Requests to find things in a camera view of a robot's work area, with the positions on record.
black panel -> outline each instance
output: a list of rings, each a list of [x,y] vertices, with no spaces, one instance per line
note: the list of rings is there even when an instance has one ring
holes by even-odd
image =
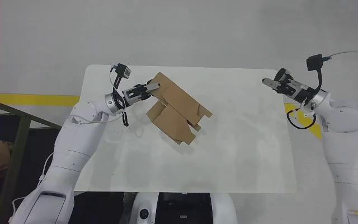
[[[209,193],[160,193],[156,224],[213,223]]]

metal frame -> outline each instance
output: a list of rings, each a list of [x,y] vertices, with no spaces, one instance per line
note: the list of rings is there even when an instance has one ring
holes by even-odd
[[[5,104],[0,104],[0,110],[4,110],[14,115],[21,117],[17,128],[15,143],[13,145],[10,163],[7,169],[4,185],[0,195],[0,223],[7,223],[9,219],[9,212],[12,206],[12,198],[15,193],[16,183],[22,163],[22,156],[25,150],[27,135],[30,129],[31,121],[35,121],[51,128],[60,130],[61,126],[51,123],[42,118],[17,110]]]

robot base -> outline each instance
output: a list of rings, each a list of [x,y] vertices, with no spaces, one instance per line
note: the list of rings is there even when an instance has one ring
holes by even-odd
[[[234,203],[227,193],[138,193],[129,224],[237,224]]]

white cable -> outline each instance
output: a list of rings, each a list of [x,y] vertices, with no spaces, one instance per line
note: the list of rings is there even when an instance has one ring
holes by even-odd
[[[39,178],[39,183],[37,184],[37,186],[39,186],[39,185],[41,184],[42,180],[45,178],[46,164],[47,164],[47,162],[49,161],[49,158],[50,158],[53,154],[54,154],[54,153],[51,153],[51,154],[47,157],[47,159],[46,159],[46,161],[45,161],[44,168],[43,168],[43,173],[41,174],[41,176],[40,176],[40,178]]]
[[[111,72],[110,72],[110,82],[111,82],[111,84],[112,84],[112,87],[117,91],[118,95],[122,98],[122,101],[123,101],[123,104],[124,104],[124,109],[123,109],[123,111],[122,111],[122,114],[121,114],[119,117],[117,117],[116,119],[113,119],[113,120],[108,120],[108,121],[106,121],[106,122],[92,122],[92,121],[87,120],[86,118],[84,118],[84,117],[82,117],[82,116],[79,116],[79,115],[70,115],[70,116],[76,117],[76,118],[81,118],[82,120],[87,121],[87,123],[82,123],[82,124],[109,123],[109,122],[114,122],[115,120],[120,119],[120,118],[124,115],[124,112],[125,112],[125,109],[126,109],[126,105],[125,105],[124,98],[121,96],[120,91],[118,91],[118,89],[117,89],[116,87],[114,87],[114,84],[113,84],[112,79],[111,79]]]
[[[47,159],[46,159],[46,161],[45,161],[45,164],[44,164],[43,173],[41,174],[41,176],[40,176],[40,178],[39,178],[39,183],[37,184],[37,186],[39,186],[39,185],[41,184],[42,180],[44,179],[44,177],[45,177],[46,164],[47,164],[47,162],[49,161],[49,158],[50,158],[53,154],[54,154],[54,153],[51,153],[51,154],[47,157]],[[20,200],[20,199],[24,199],[24,198],[25,198],[25,197],[16,198],[15,200],[12,201],[12,209],[13,209],[12,217],[15,215],[15,212],[16,212],[15,201]]]
[[[15,200],[12,201],[12,210],[13,210],[13,212],[12,212],[12,216],[9,219],[9,223],[11,222],[11,219],[15,215],[15,212],[16,212],[15,201],[20,200],[20,199],[24,199],[24,198],[25,197],[16,198]]]
[[[335,56],[335,55],[337,55],[337,54],[344,54],[344,53],[358,53],[358,51],[338,52],[338,53],[332,54],[332,55],[330,55],[330,56],[328,56],[328,57],[330,58],[330,57]]]

gray floor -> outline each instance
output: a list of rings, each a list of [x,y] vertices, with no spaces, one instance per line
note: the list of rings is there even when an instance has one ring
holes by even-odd
[[[356,0],[1,0],[0,92],[79,95],[90,64],[286,67],[358,48]],[[355,99],[358,55],[323,68],[323,88]],[[322,144],[290,130],[298,192],[232,194],[239,223],[329,223],[334,190]]]

